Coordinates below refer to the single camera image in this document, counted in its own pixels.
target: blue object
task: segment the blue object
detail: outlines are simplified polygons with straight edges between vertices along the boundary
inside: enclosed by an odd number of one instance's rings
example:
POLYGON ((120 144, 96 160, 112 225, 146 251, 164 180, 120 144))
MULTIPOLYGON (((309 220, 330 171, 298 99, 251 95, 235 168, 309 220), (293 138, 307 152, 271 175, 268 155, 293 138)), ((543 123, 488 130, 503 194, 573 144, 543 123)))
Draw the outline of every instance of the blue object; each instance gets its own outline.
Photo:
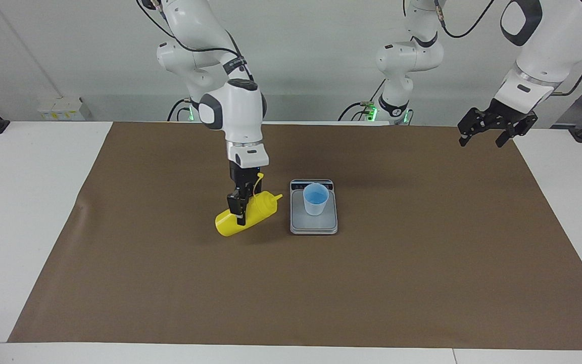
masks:
POLYGON ((311 184, 305 187, 305 200, 312 205, 325 203, 329 198, 329 190, 321 184, 311 184))

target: robotic arm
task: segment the robotic arm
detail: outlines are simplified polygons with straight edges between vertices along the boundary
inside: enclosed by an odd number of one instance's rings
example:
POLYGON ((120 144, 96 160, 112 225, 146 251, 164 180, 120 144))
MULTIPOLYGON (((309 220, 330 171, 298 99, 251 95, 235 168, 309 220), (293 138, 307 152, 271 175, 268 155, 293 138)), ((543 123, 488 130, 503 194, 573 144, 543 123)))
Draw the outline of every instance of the robotic arm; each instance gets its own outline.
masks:
POLYGON ((458 124, 464 147, 472 136, 503 129, 496 140, 525 135, 545 101, 582 60, 582 0, 511 0, 501 20, 504 36, 522 47, 489 108, 472 108, 458 124))
POLYGON ((269 163, 261 132, 265 98, 207 0, 142 1, 144 7, 159 10, 173 32, 176 42, 161 44, 157 58, 162 67, 184 79, 193 117, 226 134, 230 177, 235 182, 228 207, 244 226, 249 198, 261 191, 257 173, 269 163))
MULTIPOLYGON (((444 6, 446 0, 439 3, 444 6)), ((411 0, 406 10, 406 28, 412 35, 410 41, 383 46, 376 55, 376 66, 387 79, 376 108, 387 112, 388 120, 395 124, 404 120, 413 91, 407 74, 437 68, 444 59, 434 0, 411 0)))

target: yellow bottle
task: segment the yellow bottle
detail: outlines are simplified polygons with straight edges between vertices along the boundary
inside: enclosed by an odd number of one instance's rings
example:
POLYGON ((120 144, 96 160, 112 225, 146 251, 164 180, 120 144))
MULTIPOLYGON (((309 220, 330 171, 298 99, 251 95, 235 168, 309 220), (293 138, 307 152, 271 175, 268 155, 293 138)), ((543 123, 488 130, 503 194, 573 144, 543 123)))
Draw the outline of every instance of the yellow bottle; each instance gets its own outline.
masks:
MULTIPOLYGON (((259 182, 264 175, 260 173, 258 176, 259 182)), ((252 196, 247 205, 247 225, 238 225, 237 217, 231 214, 230 210, 226 210, 217 215, 215 219, 217 231, 224 237, 231 237, 259 224, 277 212, 277 200, 281 198, 282 195, 273 196, 268 191, 262 191, 262 193, 252 196)))

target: white table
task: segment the white table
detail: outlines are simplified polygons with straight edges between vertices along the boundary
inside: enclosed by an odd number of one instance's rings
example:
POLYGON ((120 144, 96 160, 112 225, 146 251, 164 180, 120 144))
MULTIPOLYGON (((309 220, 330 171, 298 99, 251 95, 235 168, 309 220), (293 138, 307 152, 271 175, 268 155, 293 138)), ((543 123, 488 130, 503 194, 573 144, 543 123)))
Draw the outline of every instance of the white table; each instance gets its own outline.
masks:
MULTIPOLYGON (((567 351, 7 344, 110 127, 15 122, 0 135, 0 362, 582 363, 582 352, 567 351)), ((582 259, 582 145, 561 130, 532 130, 516 144, 582 259)))

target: brown tablecloth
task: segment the brown tablecloth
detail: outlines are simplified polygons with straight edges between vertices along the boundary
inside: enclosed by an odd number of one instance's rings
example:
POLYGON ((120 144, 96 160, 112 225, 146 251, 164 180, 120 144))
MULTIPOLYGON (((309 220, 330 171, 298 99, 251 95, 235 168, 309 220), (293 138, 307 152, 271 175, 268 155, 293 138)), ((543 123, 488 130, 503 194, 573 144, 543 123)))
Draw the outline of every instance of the brown tablecloth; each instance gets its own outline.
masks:
POLYGON ((264 132, 285 198, 224 238, 223 133, 114 124, 9 341, 582 350, 582 262, 513 143, 264 132), (337 235, 289 232, 300 177, 333 180, 337 235))

